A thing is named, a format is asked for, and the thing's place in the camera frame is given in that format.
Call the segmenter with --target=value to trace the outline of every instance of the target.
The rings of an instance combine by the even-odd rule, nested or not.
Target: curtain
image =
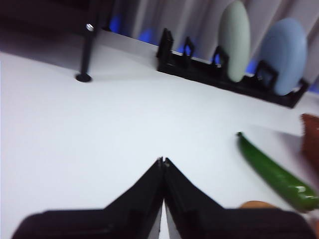
[[[115,0],[110,29],[113,32],[158,45],[163,29],[173,35],[173,50],[182,52],[190,37],[194,57],[210,61],[217,46],[217,32],[224,9],[233,0]],[[242,0],[250,21],[253,72],[260,43],[278,20],[293,17],[303,26],[308,40],[304,78],[319,76],[319,0]]]

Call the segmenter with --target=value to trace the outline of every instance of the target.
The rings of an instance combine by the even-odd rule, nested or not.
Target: green chili pepper
[[[246,160],[281,197],[301,212],[319,208],[319,197],[311,187],[271,160],[250,143],[242,132],[237,135],[239,148]]]

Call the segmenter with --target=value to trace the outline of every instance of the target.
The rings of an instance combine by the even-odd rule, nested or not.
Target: black dish rack
[[[309,84],[304,79],[300,79],[299,88],[296,91],[292,91],[285,96],[275,95],[273,89],[277,81],[278,72],[265,61],[258,63],[256,74],[253,77],[244,76],[240,82],[236,83],[227,76],[229,57],[222,47],[218,46],[216,48],[212,63],[206,64],[192,59],[195,46],[189,37],[186,38],[182,55],[172,53],[173,42],[174,39],[171,32],[165,28],[156,55],[159,59],[158,71],[160,72],[252,96],[289,108],[293,108],[297,104],[309,87]],[[216,63],[216,55],[219,55],[221,64]],[[267,87],[264,86],[258,77],[261,70],[272,76]]]

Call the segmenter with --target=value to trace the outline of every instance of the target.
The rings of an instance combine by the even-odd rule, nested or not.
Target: white tabletop
[[[300,114],[319,114],[318,95],[278,106],[157,72],[156,50],[103,32],[91,83],[1,54],[1,238],[30,214],[105,207],[159,156],[226,208],[262,200],[291,210],[245,162],[238,131],[319,191],[300,154]]]

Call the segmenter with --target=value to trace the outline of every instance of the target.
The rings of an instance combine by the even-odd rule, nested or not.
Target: brown object
[[[263,201],[248,201],[239,208],[275,208],[275,206]]]
[[[319,239],[319,221],[316,221],[316,236]]]
[[[302,151],[310,164],[319,173],[319,117],[302,114],[301,118],[305,127]]]

